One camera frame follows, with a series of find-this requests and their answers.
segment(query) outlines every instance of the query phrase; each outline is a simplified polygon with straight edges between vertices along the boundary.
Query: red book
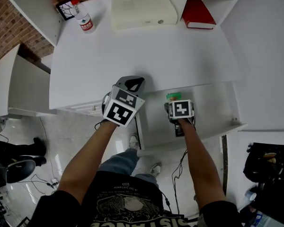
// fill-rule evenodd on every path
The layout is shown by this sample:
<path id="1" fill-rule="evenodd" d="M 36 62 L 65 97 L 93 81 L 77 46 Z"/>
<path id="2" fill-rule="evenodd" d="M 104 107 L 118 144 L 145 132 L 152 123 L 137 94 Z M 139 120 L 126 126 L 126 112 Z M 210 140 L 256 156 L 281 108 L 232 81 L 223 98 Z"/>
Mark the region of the red book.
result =
<path id="1" fill-rule="evenodd" d="M 213 29 L 216 26 L 216 22 L 202 0 L 187 0 L 182 18 L 187 28 Z"/>

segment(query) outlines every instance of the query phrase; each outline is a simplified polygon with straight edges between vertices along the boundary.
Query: white box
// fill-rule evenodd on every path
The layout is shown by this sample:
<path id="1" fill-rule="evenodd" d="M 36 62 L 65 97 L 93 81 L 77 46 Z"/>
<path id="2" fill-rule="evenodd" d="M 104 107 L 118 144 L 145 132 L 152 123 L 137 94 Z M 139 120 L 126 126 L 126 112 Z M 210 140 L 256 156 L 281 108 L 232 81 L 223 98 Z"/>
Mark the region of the white box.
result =
<path id="1" fill-rule="evenodd" d="M 169 0 L 112 0 L 111 6 L 115 30 L 177 23 L 177 12 Z"/>
<path id="2" fill-rule="evenodd" d="M 106 102 L 103 117 L 126 127 L 139 112 L 144 102 L 143 99 L 113 86 Z"/>
<path id="3" fill-rule="evenodd" d="M 195 115 L 193 110 L 193 102 L 191 100 L 177 100 L 169 102 L 170 119 L 191 118 Z"/>

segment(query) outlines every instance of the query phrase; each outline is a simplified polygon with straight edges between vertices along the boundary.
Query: framed picture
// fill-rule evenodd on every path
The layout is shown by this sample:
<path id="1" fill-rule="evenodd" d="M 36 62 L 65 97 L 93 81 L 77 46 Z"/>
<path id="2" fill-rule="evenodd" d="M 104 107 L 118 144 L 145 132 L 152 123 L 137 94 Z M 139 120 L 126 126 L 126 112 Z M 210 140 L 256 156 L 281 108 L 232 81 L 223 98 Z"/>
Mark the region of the framed picture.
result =
<path id="1" fill-rule="evenodd" d="M 69 19 L 75 17 L 71 13 L 71 9 L 72 9 L 71 0 L 64 0 L 62 2 L 59 2 L 56 5 L 56 7 L 57 7 L 58 11 L 61 13 L 64 20 L 69 20 Z"/>

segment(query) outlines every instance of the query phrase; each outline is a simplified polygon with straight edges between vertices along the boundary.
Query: black t-shirt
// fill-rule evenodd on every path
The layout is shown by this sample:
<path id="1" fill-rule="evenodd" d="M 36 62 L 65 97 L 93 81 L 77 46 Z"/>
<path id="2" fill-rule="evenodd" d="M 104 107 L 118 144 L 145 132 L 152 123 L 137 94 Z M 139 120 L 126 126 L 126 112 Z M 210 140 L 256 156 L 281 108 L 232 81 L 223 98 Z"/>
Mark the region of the black t-shirt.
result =
<path id="1" fill-rule="evenodd" d="M 226 201 L 208 204 L 200 214 L 199 227 L 241 226 L 236 206 Z M 28 226 L 181 227 L 188 225 L 186 221 L 163 209 L 162 194 L 154 184 L 102 171 L 97 172 L 81 206 L 71 194 L 56 191 L 40 198 Z"/>

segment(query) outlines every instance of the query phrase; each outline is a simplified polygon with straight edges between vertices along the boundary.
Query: jeans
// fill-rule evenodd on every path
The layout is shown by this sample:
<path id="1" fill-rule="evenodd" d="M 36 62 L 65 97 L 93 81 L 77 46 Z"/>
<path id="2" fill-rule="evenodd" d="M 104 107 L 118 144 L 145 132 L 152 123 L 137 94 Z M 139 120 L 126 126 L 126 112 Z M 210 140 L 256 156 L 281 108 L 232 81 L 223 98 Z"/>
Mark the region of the jeans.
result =
<path id="1" fill-rule="evenodd" d="M 114 172 L 130 176 L 138 162 L 137 150 L 127 149 L 125 152 L 112 156 L 102 163 L 98 171 Z M 135 177 L 155 184 L 158 188 L 157 179 L 151 174 L 137 174 Z"/>

